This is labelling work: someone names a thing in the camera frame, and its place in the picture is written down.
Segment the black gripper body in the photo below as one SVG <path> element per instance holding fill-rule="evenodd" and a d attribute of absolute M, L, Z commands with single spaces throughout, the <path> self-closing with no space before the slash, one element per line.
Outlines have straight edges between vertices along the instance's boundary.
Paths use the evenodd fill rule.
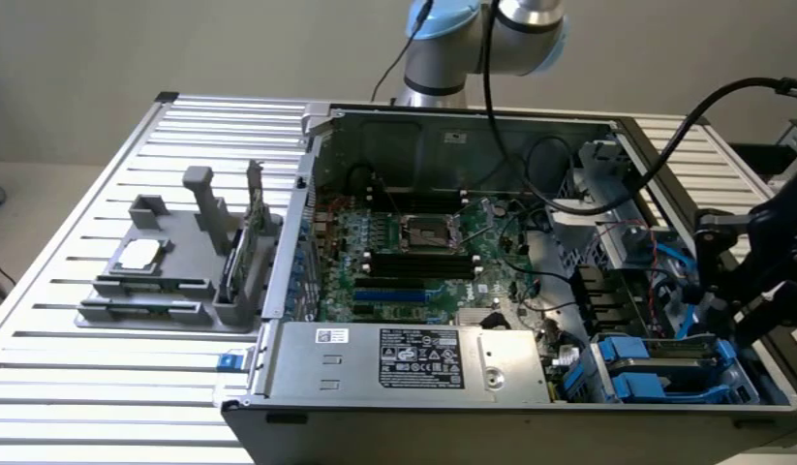
<path fill-rule="evenodd" d="M 768 294 L 735 327 L 735 342 L 750 345 L 778 326 L 797 326 L 797 173 L 752 208 L 750 253 L 735 269 L 736 299 L 747 304 Z"/>

